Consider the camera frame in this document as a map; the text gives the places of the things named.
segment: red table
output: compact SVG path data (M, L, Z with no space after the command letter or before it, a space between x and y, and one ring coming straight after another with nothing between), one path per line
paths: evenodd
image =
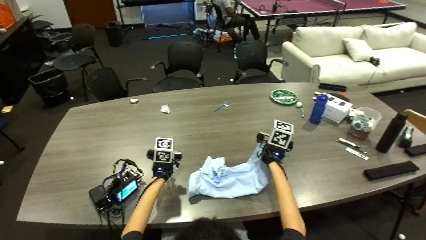
M247 10L257 19L266 19L264 42L271 19L295 19L307 17L334 15L334 24L339 14L379 12L384 14L383 23L387 20L387 14L392 10L406 8L406 5L394 1L380 3L379 0L278 0L282 7L272 12L275 0L237 0L242 9Z

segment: white sofa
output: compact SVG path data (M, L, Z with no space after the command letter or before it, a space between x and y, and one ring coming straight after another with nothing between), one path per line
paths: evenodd
M282 68L280 77L287 82L355 83L370 92L426 85L426 35L415 29L412 22L298 27L291 42L282 44L282 60L288 66ZM367 60L370 56L352 60L343 39L364 40L358 42L366 43L370 55L379 59L376 67Z

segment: couch cushion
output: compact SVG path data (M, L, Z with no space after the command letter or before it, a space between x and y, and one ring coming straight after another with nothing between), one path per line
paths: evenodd
M318 80L323 83L364 85L379 81L382 78L382 70L379 68L375 69L368 62L354 62L344 54L316 57L314 62L319 65Z
M298 27L292 44L310 57L344 53L343 38L359 38L362 27Z
M356 38L343 38L343 44L348 56L355 62L368 61L372 56L372 49L366 41Z
M407 47L412 40L416 29L414 22L398 24L392 27L362 26L363 34L360 39L375 49Z
M372 52L380 59L382 82L426 76L426 54L411 48L390 48Z

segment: towel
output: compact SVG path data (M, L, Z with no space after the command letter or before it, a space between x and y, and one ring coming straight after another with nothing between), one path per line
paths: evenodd
M207 156L202 167L189 176L189 198L206 195L213 198L235 198L259 193L268 182L268 169L257 156L258 144L247 162L227 167L225 158Z

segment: blue bottle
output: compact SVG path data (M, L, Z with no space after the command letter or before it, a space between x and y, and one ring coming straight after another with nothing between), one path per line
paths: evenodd
M324 111L324 105L327 104L328 97L324 94L318 95L315 105L311 109L311 114L308 117L308 122L312 124L320 123L320 117Z

